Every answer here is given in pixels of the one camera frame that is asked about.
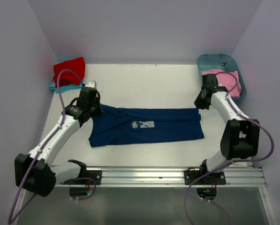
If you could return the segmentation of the navy blue t-shirt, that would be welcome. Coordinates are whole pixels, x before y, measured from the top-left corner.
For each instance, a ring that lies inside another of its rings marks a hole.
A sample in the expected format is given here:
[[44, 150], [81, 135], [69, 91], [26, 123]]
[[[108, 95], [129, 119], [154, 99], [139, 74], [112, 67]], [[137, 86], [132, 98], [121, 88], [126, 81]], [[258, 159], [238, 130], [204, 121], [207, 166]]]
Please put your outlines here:
[[139, 109], [103, 105], [93, 118], [91, 147], [166, 143], [203, 139], [201, 115], [196, 108]]

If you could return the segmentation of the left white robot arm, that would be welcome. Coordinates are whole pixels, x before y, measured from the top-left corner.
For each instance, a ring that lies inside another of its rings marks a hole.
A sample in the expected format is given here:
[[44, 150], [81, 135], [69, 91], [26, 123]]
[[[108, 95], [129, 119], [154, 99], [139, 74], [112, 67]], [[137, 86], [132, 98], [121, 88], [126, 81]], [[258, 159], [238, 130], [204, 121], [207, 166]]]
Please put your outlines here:
[[100, 94], [95, 87], [86, 84], [81, 88], [79, 97], [71, 101], [62, 112], [52, 131], [28, 154], [15, 158], [15, 183], [42, 197], [48, 196], [55, 185], [68, 180], [82, 184], [89, 180], [86, 164], [69, 160], [63, 165], [54, 166], [53, 162], [69, 138], [89, 119], [103, 115]]

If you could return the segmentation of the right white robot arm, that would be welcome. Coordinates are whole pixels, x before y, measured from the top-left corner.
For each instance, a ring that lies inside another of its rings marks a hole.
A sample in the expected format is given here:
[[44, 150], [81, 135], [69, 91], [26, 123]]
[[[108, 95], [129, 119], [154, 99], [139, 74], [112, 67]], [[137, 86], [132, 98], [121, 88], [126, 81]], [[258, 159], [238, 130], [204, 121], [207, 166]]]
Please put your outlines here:
[[233, 160], [246, 160], [254, 157], [258, 152], [259, 126], [244, 119], [245, 116], [233, 102], [230, 92], [220, 85], [217, 76], [222, 74], [206, 74], [202, 76], [202, 87], [194, 105], [197, 109], [208, 110], [213, 106], [226, 126], [220, 141], [219, 151], [211, 158], [202, 162], [199, 167], [199, 180], [209, 184], [215, 179], [213, 171], [218, 166], [232, 163]]

